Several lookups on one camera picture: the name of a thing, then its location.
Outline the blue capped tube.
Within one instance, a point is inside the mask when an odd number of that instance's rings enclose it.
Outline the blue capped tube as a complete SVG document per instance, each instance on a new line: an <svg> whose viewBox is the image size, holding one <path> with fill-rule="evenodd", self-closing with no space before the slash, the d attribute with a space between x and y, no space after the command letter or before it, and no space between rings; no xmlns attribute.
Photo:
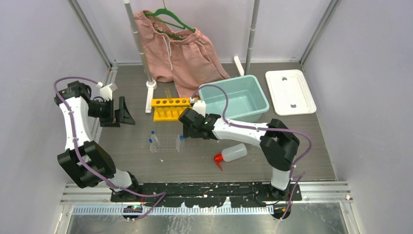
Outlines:
<svg viewBox="0 0 413 234"><path fill-rule="evenodd" d="M151 139L155 146L160 146L160 141L155 133L155 131L151 131Z"/></svg>
<svg viewBox="0 0 413 234"><path fill-rule="evenodd" d="M182 152L185 149L185 138L183 136L179 136L179 152Z"/></svg>
<svg viewBox="0 0 413 234"><path fill-rule="evenodd" d="M157 152L157 149L156 149L156 146L155 146L155 144L153 143L152 139L149 139L149 143L150 143L150 152L156 153L156 152Z"/></svg>

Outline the clear test tube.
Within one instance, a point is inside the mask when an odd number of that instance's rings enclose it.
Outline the clear test tube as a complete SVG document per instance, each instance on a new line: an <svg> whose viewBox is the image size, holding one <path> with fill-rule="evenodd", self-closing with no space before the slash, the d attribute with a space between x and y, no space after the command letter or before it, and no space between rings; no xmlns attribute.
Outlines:
<svg viewBox="0 0 413 234"><path fill-rule="evenodd" d="M171 92L170 92L169 88L166 88L166 89L165 89L165 94L166 94L166 96L167 96L168 103L173 103L172 96L171 96Z"/></svg>

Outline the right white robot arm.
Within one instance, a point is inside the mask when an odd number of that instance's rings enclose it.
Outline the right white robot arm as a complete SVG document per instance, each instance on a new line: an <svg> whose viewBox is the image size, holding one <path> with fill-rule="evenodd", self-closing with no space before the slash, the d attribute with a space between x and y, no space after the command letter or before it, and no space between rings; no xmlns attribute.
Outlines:
<svg viewBox="0 0 413 234"><path fill-rule="evenodd" d="M269 190L276 200L289 194L291 168L300 140L279 119L248 123L225 119L219 114L202 115L186 108L178 117L184 137L234 140L259 147L272 168Z"/></svg>

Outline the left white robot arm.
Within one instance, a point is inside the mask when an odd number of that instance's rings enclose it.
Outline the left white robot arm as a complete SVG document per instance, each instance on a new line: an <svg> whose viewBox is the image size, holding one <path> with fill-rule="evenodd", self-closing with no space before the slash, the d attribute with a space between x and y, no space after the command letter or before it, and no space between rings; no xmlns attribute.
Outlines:
<svg viewBox="0 0 413 234"><path fill-rule="evenodd" d="M95 81L99 89L92 98L92 89L85 84L85 78L70 77L65 89L57 88L54 101L64 116L66 144L64 152L57 156L62 169L80 188L107 185L112 191L112 201L137 201L142 188L133 174L118 170L111 156L91 136L88 118L98 119L101 127L120 127L121 124L135 125L125 98L119 98L119 108L114 108L114 83L104 85Z"/></svg>

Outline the yellow test tube rack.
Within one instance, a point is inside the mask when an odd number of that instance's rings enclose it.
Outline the yellow test tube rack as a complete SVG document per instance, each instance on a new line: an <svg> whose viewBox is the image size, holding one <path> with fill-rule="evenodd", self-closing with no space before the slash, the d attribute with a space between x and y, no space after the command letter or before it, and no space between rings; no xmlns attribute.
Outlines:
<svg viewBox="0 0 413 234"><path fill-rule="evenodd" d="M190 98L156 98L151 101L154 110L153 121L178 121L178 117L186 108L192 108Z"/></svg>

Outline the left metal rack pole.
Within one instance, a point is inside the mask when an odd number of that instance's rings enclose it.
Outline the left metal rack pole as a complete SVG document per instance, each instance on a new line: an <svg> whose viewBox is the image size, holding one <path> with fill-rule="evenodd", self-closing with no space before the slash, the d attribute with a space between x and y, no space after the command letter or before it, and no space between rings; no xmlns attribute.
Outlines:
<svg viewBox="0 0 413 234"><path fill-rule="evenodd" d="M146 77L147 77L147 88L148 89L149 88L155 89L157 87L157 84L156 84L156 81L150 75L147 58L146 58L146 55L145 55L144 50L143 50L143 46L142 46L142 43L141 43L138 27L137 27L137 24L135 22L134 14L133 14L133 11L132 11L132 8L131 8L131 1L130 0L123 0L123 3L124 3L125 10L127 12L127 16L128 16L128 19L129 19L129 22L130 22L130 25L131 25L134 42L137 46L138 53L141 57L142 64L143 64L143 67L144 67L144 72L145 72Z"/></svg>

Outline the metal rack pole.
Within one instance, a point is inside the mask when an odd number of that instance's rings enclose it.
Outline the metal rack pole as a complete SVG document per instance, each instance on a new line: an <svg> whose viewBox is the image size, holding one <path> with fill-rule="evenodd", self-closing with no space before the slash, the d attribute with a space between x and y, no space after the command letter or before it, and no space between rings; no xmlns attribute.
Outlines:
<svg viewBox="0 0 413 234"><path fill-rule="evenodd" d="M131 25L134 42L137 46L138 53L141 57L142 64L143 64L143 67L144 67L144 72L145 72L146 77L147 77L147 88L148 89L149 88L155 89L157 87L157 84L156 84L156 81L150 75L147 58L146 58L146 55L145 55L144 50L143 50L143 46L142 46L142 43L141 43L138 27L137 27L137 24L135 22L134 14L133 14L133 11L132 11L132 8L131 8L131 1L130 0L123 0L123 3L124 3L125 10L127 12L127 16L128 16L128 19L129 19L129 22L130 22L130 25Z"/></svg>
<svg viewBox="0 0 413 234"><path fill-rule="evenodd" d="M247 46L246 59L245 59L244 75L248 75L249 70L250 70L259 7L260 7L260 0L254 0L253 12L252 12L251 24L250 24L250 30L249 30L248 46Z"/></svg>

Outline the white wash bottle red cap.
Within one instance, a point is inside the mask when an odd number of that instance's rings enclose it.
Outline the white wash bottle red cap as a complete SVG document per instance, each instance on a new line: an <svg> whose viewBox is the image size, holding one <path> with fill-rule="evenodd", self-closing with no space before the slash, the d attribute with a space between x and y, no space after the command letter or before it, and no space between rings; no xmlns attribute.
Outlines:
<svg viewBox="0 0 413 234"><path fill-rule="evenodd" d="M237 159L240 159L247 155L246 146L243 143L237 144L235 146L231 146L229 148L223 149L220 154L214 156L214 161L218 168L223 171L220 163L224 162L231 162Z"/></svg>

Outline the teal plastic bin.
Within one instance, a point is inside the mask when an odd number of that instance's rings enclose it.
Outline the teal plastic bin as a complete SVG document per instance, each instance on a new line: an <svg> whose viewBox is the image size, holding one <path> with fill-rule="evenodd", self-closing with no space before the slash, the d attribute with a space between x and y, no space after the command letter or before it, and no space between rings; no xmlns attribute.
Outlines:
<svg viewBox="0 0 413 234"><path fill-rule="evenodd" d="M211 82L198 94L205 101L208 114L221 115L228 97L227 119L256 122L269 110L268 100L254 75Z"/></svg>

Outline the pink shorts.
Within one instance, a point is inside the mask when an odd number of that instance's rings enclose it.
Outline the pink shorts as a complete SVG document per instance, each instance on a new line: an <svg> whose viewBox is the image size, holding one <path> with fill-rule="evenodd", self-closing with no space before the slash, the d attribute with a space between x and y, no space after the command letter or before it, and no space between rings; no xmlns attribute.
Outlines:
<svg viewBox="0 0 413 234"><path fill-rule="evenodd" d="M157 82L174 82L179 97L188 98L204 83L228 79L211 40L198 29L172 31L165 23L134 13L149 73Z"/></svg>

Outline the white rack foot right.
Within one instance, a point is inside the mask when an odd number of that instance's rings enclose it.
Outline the white rack foot right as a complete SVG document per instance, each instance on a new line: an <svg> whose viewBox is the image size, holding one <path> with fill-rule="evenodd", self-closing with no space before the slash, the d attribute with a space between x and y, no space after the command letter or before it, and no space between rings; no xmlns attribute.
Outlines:
<svg viewBox="0 0 413 234"><path fill-rule="evenodd" d="M233 57L233 63L235 64L235 67L238 71L239 76L244 76L244 68L242 66L239 56Z"/></svg>

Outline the white bin lid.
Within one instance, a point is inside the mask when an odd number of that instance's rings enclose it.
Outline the white bin lid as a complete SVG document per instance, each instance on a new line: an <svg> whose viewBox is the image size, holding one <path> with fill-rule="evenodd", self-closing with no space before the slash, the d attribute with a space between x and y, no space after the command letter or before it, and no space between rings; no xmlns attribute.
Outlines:
<svg viewBox="0 0 413 234"><path fill-rule="evenodd" d="M307 115L316 112L316 104L301 70L267 71L265 79L277 115Z"/></svg>

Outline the green clothes hanger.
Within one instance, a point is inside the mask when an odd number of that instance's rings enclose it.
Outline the green clothes hanger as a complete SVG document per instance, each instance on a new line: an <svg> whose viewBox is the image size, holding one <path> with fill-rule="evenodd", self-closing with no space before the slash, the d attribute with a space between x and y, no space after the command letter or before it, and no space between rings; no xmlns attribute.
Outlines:
<svg viewBox="0 0 413 234"><path fill-rule="evenodd" d="M196 32L196 28L184 23L174 12L165 7L154 12L144 10L143 15L150 21L156 33L175 41L183 41Z"/></svg>

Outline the right metal rack pole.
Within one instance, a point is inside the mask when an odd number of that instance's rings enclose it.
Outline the right metal rack pole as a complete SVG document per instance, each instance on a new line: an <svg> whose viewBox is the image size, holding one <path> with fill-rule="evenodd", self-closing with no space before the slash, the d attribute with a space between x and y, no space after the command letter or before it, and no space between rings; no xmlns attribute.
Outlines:
<svg viewBox="0 0 413 234"><path fill-rule="evenodd" d="M252 12L251 24L250 24L250 30L249 30L248 46L247 46L246 59L245 59L244 75L248 75L249 70L250 70L259 7L260 7L260 0L254 0L253 12Z"/></svg>

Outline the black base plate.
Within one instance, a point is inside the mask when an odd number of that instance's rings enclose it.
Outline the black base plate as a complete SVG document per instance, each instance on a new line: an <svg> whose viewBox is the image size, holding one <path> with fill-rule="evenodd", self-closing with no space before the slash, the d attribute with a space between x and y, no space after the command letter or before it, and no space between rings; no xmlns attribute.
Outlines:
<svg viewBox="0 0 413 234"><path fill-rule="evenodd" d="M166 195L158 207L177 208L185 205L188 208L222 207L228 199L231 208L254 208L270 205L281 205L288 201L290 193L284 198L271 191L269 182L192 182L192 183L143 183L139 193L155 195L165 192Z"/></svg>

